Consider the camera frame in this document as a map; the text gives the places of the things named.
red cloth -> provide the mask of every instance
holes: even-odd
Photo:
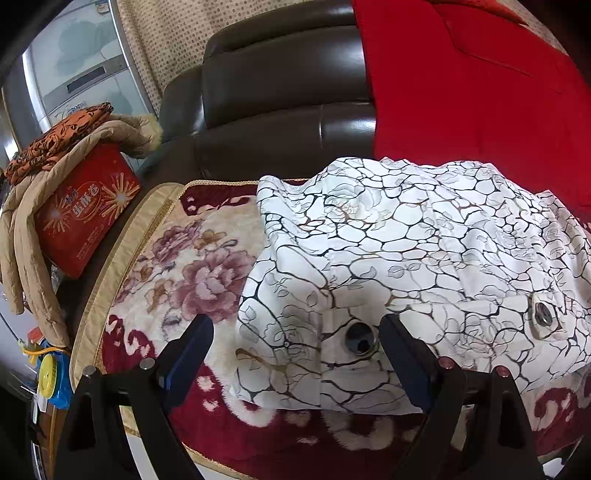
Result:
[[[353,6],[376,104],[376,158],[490,162],[591,220],[591,93],[569,57],[478,8]]]

pink peony print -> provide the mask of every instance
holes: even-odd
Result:
[[[152,246],[154,258],[162,265],[167,265],[178,257],[181,250],[193,245],[199,237],[202,220],[196,220],[185,227],[174,225],[164,232]]]
[[[150,279],[153,271],[154,267],[151,266],[151,262],[145,256],[140,255],[117,292],[113,304],[123,302],[137,285],[143,284]]]
[[[185,320],[204,313],[214,322],[238,311],[238,300],[255,258],[244,250],[219,248],[183,268],[184,279],[170,297],[173,308],[181,308]]]

shirt button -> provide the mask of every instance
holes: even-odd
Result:
[[[356,322],[345,333],[345,346],[355,355],[365,355],[375,345],[375,336],[369,325]]]

beige curtain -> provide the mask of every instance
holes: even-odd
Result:
[[[200,65],[215,32],[304,0],[116,0],[125,37],[156,112],[166,85]]]

metal screw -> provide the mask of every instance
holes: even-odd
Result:
[[[498,367],[496,367],[496,373],[499,375],[499,377],[503,378],[511,376],[511,372],[505,365],[499,365]]]
[[[448,356],[441,356],[441,357],[439,357],[439,359],[437,360],[437,363],[439,363],[439,366],[441,368],[445,368],[445,370],[451,370],[453,368],[453,366],[456,364]]]
[[[156,365],[156,360],[153,358],[144,358],[140,363],[139,367],[142,370],[150,370],[154,365]]]
[[[91,377],[92,375],[94,375],[96,372],[96,367],[93,365],[86,365],[84,367],[84,369],[82,370],[82,375],[84,375],[85,377]]]

